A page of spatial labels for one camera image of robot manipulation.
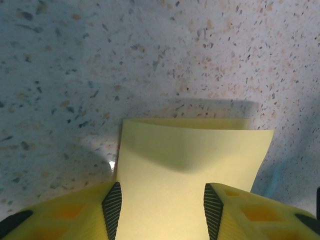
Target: yellow plastic part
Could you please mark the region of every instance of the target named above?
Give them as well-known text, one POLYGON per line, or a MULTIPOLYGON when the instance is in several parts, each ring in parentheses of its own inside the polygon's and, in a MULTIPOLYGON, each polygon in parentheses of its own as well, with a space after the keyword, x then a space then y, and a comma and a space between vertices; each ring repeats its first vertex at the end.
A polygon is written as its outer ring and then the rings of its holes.
POLYGON ((3 240, 108 240, 102 202, 115 183, 107 182, 41 202, 3 240))
POLYGON ((219 183, 209 184, 216 193, 205 191, 205 211, 210 239, 216 240, 320 240, 295 214, 315 219, 307 211, 219 183), (223 207, 218 207, 219 200, 223 207))

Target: black rubber pad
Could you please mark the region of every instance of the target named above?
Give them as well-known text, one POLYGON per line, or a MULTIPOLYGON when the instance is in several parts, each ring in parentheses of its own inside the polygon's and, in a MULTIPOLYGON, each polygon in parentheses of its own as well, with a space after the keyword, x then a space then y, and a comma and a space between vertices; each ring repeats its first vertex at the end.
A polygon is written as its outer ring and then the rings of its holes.
POLYGON ((20 224, 28 219, 33 212, 31 210, 17 212, 0 221, 0 239, 3 239, 11 231, 15 230, 20 224))
POLYGON ((102 201, 102 210, 109 240, 115 240, 122 204, 121 186, 116 182, 102 201))
POLYGON ((320 221, 312 217, 296 213, 295 216, 309 229, 320 236, 320 221))
POLYGON ((203 206, 209 238, 217 240, 224 204, 209 183, 204 188, 203 206))

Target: yellow paper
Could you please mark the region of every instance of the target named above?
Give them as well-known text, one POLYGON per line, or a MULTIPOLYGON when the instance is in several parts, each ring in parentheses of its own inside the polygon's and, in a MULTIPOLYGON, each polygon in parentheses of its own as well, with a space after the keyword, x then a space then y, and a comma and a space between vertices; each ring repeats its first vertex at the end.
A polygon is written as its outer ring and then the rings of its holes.
POLYGON ((208 240, 206 183, 250 191, 272 130, 243 119, 126 119, 117 240, 208 240))

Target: speckled floor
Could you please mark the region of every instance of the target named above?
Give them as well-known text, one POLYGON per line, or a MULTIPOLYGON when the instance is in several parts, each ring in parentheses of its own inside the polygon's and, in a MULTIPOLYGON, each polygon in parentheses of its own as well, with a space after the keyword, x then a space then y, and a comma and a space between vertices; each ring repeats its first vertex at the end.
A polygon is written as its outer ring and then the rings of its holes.
POLYGON ((105 182, 128 117, 275 129, 253 191, 315 213, 320 2, 0 0, 0 219, 105 182))

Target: yellow 3d-printed part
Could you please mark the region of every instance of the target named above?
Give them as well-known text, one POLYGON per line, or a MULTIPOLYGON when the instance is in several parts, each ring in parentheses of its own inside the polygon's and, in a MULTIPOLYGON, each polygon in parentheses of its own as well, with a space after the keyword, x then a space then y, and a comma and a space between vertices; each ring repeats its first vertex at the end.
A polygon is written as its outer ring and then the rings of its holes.
POLYGON ((122 195, 107 182, 63 195, 0 222, 1 240, 115 240, 122 195))
POLYGON ((219 183, 204 190, 210 240, 320 240, 320 221, 299 208, 219 183))

